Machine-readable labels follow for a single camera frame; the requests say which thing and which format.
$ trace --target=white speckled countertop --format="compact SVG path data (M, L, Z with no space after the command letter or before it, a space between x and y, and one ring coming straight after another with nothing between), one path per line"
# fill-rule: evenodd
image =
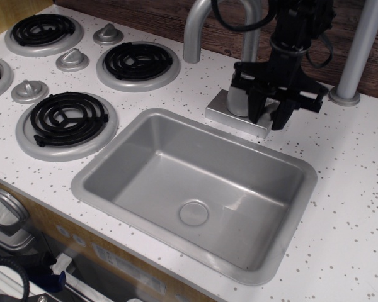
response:
M0 58L14 70L10 89L0 96L1 182L218 301L378 301L378 99L362 96L351 108L325 99L318 115L296 111L284 130L262 140L205 118L206 105L229 87L235 59L203 51L199 64L187 64L181 43L116 25L125 42L158 42L181 60L181 72L171 84L150 92L118 92L100 83L95 72L96 61L110 47L97 45L92 36L107 21L57 6L43 12L71 16L82 24L85 34L76 48L90 64L80 72L61 72L55 66L58 55L20 57L7 50L0 34ZM79 202L70 183L95 154L53 163L21 151L15 126L31 105L13 102L10 93L24 79L44 81L51 94L81 91L102 96L117 111L118 133L141 111L166 108L310 163L318 184L275 277L257 287L238 284Z

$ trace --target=stove knob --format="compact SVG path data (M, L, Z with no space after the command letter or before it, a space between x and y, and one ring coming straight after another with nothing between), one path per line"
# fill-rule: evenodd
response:
M0 227L10 227L29 217L24 206L10 193L0 189Z
M41 81L24 80L11 91L14 102L31 104L46 98L49 93L48 86Z
M123 33L111 23L98 30L93 36L94 42L100 45L113 45L123 39Z
M89 64L89 58L78 49L73 48L65 55L61 55L56 60L56 66L61 71L74 72L84 69Z

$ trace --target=sink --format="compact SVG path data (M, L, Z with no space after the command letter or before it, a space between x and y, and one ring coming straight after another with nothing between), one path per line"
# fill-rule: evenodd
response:
M316 182L303 160L149 109L71 190L221 274L259 285L275 275Z

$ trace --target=black cord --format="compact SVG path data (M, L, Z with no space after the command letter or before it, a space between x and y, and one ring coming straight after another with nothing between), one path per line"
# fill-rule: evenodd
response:
M323 42L325 47L329 50L330 54L329 54L329 57L323 63L315 63L310 58L309 52L307 52L306 56L307 56L308 62L315 68L322 68L322 67L327 66L332 61L332 58L333 58L333 46L329 38L324 33L322 33L319 36L319 39Z
M214 13L217 21L220 22L220 24L222 26L224 26L225 28L227 28L228 30L236 31L236 32L239 32L239 33L243 33L245 31L257 30L257 29L261 28L262 26L265 26L266 24L271 22L271 20L274 19L274 17L276 16L276 13L277 13L277 0L268 0L269 1L269 10L268 10L268 13L267 13L267 15L264 19L260 20L259 22L249 24L249 25L232 26L222 19L222 16L221 16L220 10L219 10L218 0L211 0L211 1L212 1L213 13Z
M0 258L0 266L9 267L10 269L16 271L20 275L24 287L24 294L23 297L20 299L20 302L27 302L28 296L30 295L30 280L24 268L22 268L17 262L4 257Z

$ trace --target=metal pole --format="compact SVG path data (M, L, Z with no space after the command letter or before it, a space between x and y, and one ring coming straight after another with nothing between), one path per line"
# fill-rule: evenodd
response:
M366 0L339 85L334 87L329 94L334 103L354 106L360 101L357 86L377 32L378 0Z

